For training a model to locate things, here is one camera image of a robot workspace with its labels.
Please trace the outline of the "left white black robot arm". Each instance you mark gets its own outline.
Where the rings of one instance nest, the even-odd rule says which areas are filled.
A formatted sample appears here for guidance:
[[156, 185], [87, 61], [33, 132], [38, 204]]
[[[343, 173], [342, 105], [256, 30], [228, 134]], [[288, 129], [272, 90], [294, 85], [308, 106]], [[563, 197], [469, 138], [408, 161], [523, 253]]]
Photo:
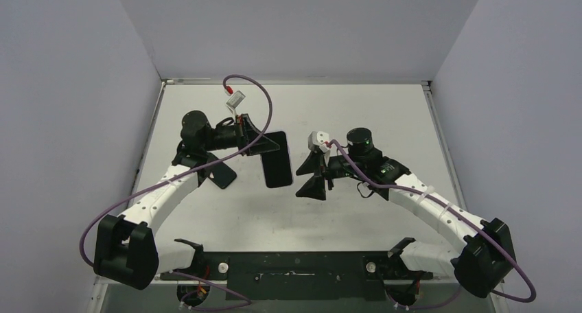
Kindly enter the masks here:
[[162, 179], [118, 216], [105, 215], [97, 226], [93, 271], [142, 290], [156, 275], [179, 270], [196, 279], [205, 269], [196, 253], [202, 245], [175, 239], [157, 244], [155, 236], [180, 203], [214, 173], [220, 164], [213, 152], [237, 148], [254, 156], [280, 150], [279, 143], [260, 132], [247, 114], [227, 118], [212, 127], [202, 111], [190, 111], [181, 121], [181, 141]]

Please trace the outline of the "black smartphone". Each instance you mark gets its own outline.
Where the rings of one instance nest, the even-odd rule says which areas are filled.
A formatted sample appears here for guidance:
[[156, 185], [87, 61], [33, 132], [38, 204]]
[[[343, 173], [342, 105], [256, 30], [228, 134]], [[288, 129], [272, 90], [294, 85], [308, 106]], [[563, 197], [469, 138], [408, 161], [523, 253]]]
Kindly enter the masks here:
[[270, 189], [287, 187], [293, 184], [293, 171], [287, 135], [284, 131], [270, 132], [264, 135], [278, 145], [278, 149], [261, 153], [266, 187]]

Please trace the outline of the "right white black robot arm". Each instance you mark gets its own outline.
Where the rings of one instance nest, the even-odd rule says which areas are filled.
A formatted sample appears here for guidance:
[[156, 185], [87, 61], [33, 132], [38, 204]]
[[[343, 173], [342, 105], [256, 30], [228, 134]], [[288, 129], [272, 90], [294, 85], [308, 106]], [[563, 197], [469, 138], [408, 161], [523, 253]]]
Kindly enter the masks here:
[[422, 182], [408, 167], [378, 150], [367, 128], [347, 134], [347, 147], [336, 148], [326, 132], [307, 140], [309, 155], [296, 175], [311, 178], [296, 193], [299, 198], [325, 200], [334, 180], [352, 178], [372, 193], [411, 212], [447, 243], [425, 244], [406, 238], [388, 251], [388, 269], [404, 278], [412, 271], [453, 277], [470, 294], [485, 298], [513, 270], [511, 232], [498, 218], [487, 221], [456, 206]]

